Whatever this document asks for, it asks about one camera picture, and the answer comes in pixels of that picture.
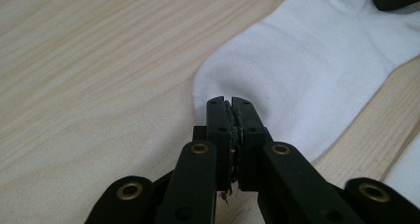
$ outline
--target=metal rivet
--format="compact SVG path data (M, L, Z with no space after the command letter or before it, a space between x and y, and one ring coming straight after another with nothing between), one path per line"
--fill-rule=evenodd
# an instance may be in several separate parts
M287 155L290 153L290 149L285 145L274 145L271 149L273 152L279 155Z
M136 181L127 182L117 190L117 196L121 200L131 200L143 192L143 187Z
M209 147L204 144L194 144L191 147L191 152L198 155L207 153L208 151Z
M360 184L359 191L373 201L387 202L390 199L389 194L386 191L371 183L364 182Z

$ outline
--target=white fabric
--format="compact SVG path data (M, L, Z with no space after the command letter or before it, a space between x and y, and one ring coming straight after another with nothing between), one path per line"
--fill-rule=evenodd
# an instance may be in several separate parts
M285 0L197 71L197 123L206 101L255 104L273 138L310 161L350 125L389 74L420 54L420 11L378 11L371 0Z
M420 208L420 134L405 149L384 183Z

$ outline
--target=wooden table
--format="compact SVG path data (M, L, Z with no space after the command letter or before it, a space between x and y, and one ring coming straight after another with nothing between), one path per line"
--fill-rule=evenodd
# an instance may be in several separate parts
M283 0L0 0L0 222L82 223L126 175L171 170L192 79ZM383 179L420 130L420 57L398 69L316 168ZM217 223L263 222L256 196Z

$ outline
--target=sock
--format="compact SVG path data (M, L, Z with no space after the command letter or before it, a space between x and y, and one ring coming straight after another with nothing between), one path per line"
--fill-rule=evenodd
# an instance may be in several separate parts
M420 134L389 171L384 183L420 208Z
M208 57L194 78L199 125L207 100L242 97L276 141L313 161L352 123L389 74L420 53L420 11L371 0L285 0Z

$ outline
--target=wood grain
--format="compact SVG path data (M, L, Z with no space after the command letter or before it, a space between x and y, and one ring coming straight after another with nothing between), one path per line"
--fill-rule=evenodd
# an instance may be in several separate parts
M191 139L197 67L281 1L0 0L0 222L82 223L114 180L171 170ZM330 180L386 173L418 129L419 61L317 163ZM331 168L365 124L371 148L385 125L398 134L389 158L365 148ZM218 203L217 223L262 221L252 193Z

